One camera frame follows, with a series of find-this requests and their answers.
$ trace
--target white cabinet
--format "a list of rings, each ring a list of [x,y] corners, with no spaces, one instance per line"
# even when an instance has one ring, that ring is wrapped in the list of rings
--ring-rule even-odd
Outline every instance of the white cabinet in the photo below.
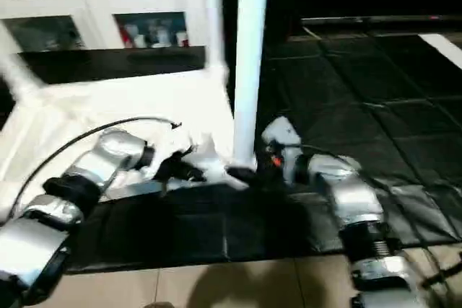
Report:
[[[102,48],[95,29],[85,0],[0,0],[0,40],[11,53]]]
[[[203,0],[87,0],[87,4],[106,48],[206,43]]]
[[[204,0],[0,0],[10,52],[205,45]]]

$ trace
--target wire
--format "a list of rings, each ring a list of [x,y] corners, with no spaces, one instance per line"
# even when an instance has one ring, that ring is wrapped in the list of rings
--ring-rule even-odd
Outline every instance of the wire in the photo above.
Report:
[[[318,154],[329,155],[330,157],[341,160],[343,163],[350,164],[350,163],[348,163],[347,160],[340,157],[339,155],[337,155],[337,154],[335,154],[335,153],[333,153],[333,152],[331,152],[331,151],[329,151],[327,149],[321,148],[321,147],[312,146],[310,144],[289,144],[289,145],[284,145],[284,146],[289,147],[289,148],[312,149],[313,151],[315,151]],[[393,193],[393,191],[391,191],[390,187],[388,187],[384,183],[381,183],[381,182],[375,180],[370,175],[368,175],[366,173],[366,171],[364,171],[364,170],[359,172],[359,174],[366,181],[370,182],[371,185],[374,185],[375,187],[377,187],[377,188],[379,188],[381,190],[384,190],[388,194],[390,199],[392,200],[393,204],[395,204],[395,206],[398,207],[399,211],[401,212],[401,214],[404,216],[404,218],[407,220],[409,226],[411,227],[411,230],[414,233],[414,236],[419,240],[419,242],[420,242],[420,244],[422,246],[422,249],[424,250],[425,256],[427,257],[429,263],[432,265],[435,272],[437,272],[437,274],[438,274],[438,276],[440,278],[440,281],[443,283],[443,286],[445,287],[446,300],[447,300],[445,306],[453,307],[454,306],[454,293],[453,293],[453,290],[449,287],[446,275],[445,275],[444,271],[441,268],[440,262],[436,258],[435,254],[430,250],[430,248],[428,246],[428,243],[427,243],[427,240],[420,233],[419,229],[417,228],[415,220],[413,220],[413,218],[407,212],[404,205],[396,197],[396,195]],[[439,301],[440,301],[439,303],[440,303],[441,307],[444,307],[444,304],[441,302],[440,299],[439,299]]]
[[[74,145],[75,143],[81,141],[82,139],[84,138],[87,138],[88,136],[91,136],[93,135],[94,133],[97,133],[98,131],[101,131],[101,130],[105,130],[107,128],[110,128],[112,126],[116,126],[118,124],[124,124],[124,123],[131,123],[131,122],[135,122],[135,121],[138,121],[138,120],[153,120],[153,121],[156,121],[158,123],[168,123],[170,124],[173,128],[176,128],[179,126],[179,124],[176,124],[174,122],[172,122],[171,120],[168,120],[168,119],[164,119],[164,118],[159,118],[159,117],[132,117],[132,118],[126,118],[126,119],[121,119],[121,120],[117,120],[115,122],[112,122],[112,123],[107,123],[107,124],[104,124],[102,126],[98,126],[96,128],[93,128],[92,130],[89,130],[89,131],[86,131],[84,132],[83,134],[81,135],[78,135],[77,137],[73,138],[72,140],[68,141],[67,143],[65,143],[63,146],[61,146],[60,148],[58,148],[56,151],[54,151],[49,157],[47,157],[45,160],[43,160],[35,170],[32,171],[32,173],[27,177],[26,181],[24,181],[24,183],[22,184],[21,188],[19,189],[19,192],[16,196],[16,198],[14,199],[14,202],[13,202],[13,205],[11,207],[11,209],[9,210],[9,213],[8,213],[8,217],[6,218],[6,222],[8,222],[9,220],[11,220],[13,217],[14,217],[14,214],[17,210],[17,206],[19,204],[19,202],[21,201],[21,197],[24,195],[24,192],[27,188],[27,186],[29,185],[30,182],[32,182],[32,180],[35,178],[35,176],[37,176],[37,174],[51,161],[53,160],[54,158],[56,158],[60,153],[62,153],[63,151],[65,151],[66,149],[68,149],[70,146]]]

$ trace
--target silver robot arm segment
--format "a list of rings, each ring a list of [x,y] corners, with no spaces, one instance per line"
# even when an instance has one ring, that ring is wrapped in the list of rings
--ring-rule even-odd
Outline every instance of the silver robot arm segment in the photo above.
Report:
[[[361,178],[359,168],[351,158],[327,155],[313,156],[308,165],[311,183],[331,203],[352,280],[360,291],[352,307],[427,307],[417,277],[399,255],[399,242],[385,222],[376,192]]]
[[[0,307],[48,298],[65,269],[72,235],[121,170],[149,165],[154,149],[126,131],[108,129],[61,177],[47,180],[32,200],[0,229]]]

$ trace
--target black floor mat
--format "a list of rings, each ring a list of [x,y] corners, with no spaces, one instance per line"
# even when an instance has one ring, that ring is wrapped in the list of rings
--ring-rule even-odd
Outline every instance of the black floor mat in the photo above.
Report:
[[[286,115],[307,144],[359,160],[406,246],[460,242],[462,71],[418,37],[287,43],[267,48],[259,134]],[[341,252],[326,200],[272,180],[104,203],[82,230],[70,273]]]

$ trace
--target beige floor tile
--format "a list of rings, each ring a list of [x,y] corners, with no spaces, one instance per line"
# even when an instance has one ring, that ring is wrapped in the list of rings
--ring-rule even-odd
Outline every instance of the beige floor tile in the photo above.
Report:
[[[64,276],[39,308],[143,308],[154,302],[159,270]]]
[[[166,268],[157,302],[175,308],[301,308],[293,260]]]
[[[306,308],[349,308],[356,294],[344,256],[296,259]]]
[[[461,260],[459,256],[459,252],[462,251],[461,245],[443,245],[431,247],[430,249],[440,262],[441,268],[449,268]],[[417,272],[422,274],[422,277],[433,276],[436,273],[435,267],[430,263],[424,250],[420,248],[407,249],[406,253],[413,261],[414,266],[418,267]],[[450,277],[448,284],[454,295],[454,306],[462,307],[462,273]],[[444,299],[447,297],[445,287],[434,285],[433,288]]]

